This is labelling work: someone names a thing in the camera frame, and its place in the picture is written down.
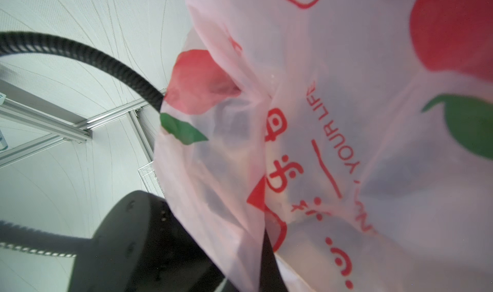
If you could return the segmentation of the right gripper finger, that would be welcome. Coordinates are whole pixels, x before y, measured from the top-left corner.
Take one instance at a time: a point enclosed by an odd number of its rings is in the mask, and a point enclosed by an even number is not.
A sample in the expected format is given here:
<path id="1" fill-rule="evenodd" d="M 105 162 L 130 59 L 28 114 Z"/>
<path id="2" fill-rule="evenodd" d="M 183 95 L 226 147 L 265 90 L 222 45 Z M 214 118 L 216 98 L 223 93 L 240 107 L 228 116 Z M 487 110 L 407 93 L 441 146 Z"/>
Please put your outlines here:
<path id="1" fill-rule="evenodd" d="M 288 292 L 281 277 L 267 231 L 264 232 L 263 238 L 259 290 L 262 292 Z"/>

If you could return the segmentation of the pink printed plastic bag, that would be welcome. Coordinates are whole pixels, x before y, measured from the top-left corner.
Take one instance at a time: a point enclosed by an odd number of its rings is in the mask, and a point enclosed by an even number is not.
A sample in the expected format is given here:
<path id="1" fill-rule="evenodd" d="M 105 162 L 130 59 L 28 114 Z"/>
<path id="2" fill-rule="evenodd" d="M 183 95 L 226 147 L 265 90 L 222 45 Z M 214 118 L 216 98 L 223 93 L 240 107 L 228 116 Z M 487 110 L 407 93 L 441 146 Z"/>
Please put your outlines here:
<path id="1" fill-rule="evenodd" d="M 154 167 L 239 291 L 492 290 L 492 0 L 186 0 Z"/>

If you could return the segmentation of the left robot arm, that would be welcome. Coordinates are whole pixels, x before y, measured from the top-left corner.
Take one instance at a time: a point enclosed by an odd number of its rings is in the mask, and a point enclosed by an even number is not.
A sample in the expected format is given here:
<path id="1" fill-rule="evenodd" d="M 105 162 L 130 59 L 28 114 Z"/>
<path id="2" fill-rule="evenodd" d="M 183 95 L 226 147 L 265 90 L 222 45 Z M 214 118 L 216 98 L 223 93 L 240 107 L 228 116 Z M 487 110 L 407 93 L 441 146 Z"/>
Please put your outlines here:
<path id="1" fill-rule="evenodd" d="M 41 53 L 89 64 L 159 109 L 163 95 L 136 71 L 88 45 L 55 35 L 3 32 L 1 55 Z M 1 222 L 1 247 L 72 257 L 69 291 L 233 291 L 234 286 L 174 217 L 163 198 L 134 191 L 106 215 L 92 238 Z"/>

